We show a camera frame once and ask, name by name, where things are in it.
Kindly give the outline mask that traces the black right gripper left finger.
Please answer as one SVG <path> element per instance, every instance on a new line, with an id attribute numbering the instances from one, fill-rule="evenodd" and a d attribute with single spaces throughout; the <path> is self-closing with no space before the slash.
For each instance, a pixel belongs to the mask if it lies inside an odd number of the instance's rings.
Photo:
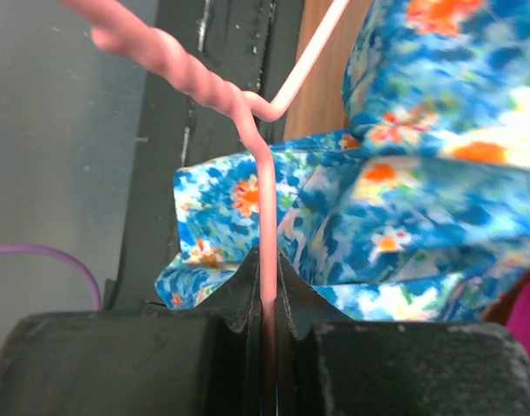
<path id="1" fill-rule="evenodd" d="M 258 415 L 259 254 L 194 309 L 48 313 L 0 347 L 0 415 Z"/>

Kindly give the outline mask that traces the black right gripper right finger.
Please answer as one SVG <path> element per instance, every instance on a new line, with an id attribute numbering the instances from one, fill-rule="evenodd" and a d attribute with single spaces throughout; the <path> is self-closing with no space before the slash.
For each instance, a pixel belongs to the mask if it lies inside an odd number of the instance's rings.
<path id="1" fill-rule="evenodd" d="M 278 261 L 282 415 L 530 415 L 530 360 L 500 325 L 358 322 Z"/>

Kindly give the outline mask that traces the blue floral cloth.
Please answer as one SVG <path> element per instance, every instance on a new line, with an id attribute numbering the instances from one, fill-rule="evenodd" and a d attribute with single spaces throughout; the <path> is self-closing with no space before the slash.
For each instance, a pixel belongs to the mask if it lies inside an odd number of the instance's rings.
<path id="1" fill-rule="evenodd" d="M 357 320 L 472 321 L 530 268 L 530 1 L 375 1 L 349 126 L 272 146 L 278 246 Z"/>

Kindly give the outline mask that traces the pink wire hanger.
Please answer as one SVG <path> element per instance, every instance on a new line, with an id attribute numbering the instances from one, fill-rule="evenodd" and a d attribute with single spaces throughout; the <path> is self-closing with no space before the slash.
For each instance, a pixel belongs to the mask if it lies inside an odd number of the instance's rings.
<path id="1" fill-rule="evenodd" d="M 203 107 L 232 119 L 240 141 L 256 160 L 259 203 L 259 294 L 261 301 L 262 392 L 264 415 L 277 412 L 277 343 L 275 301 L 278 293 L 277 191 L 270 148 L 258 132 L 256 119 L 278 120 L 293 102 L 347 6 L 334 1 L 324 14 L 292 71 L 272 101 L 243 91 L 224 80 L 161 29 L 147 26 L 118 1 L 66 1 L 64 6 L 91 25 L 101 50 L 120 55 L 166 79 Z"/>

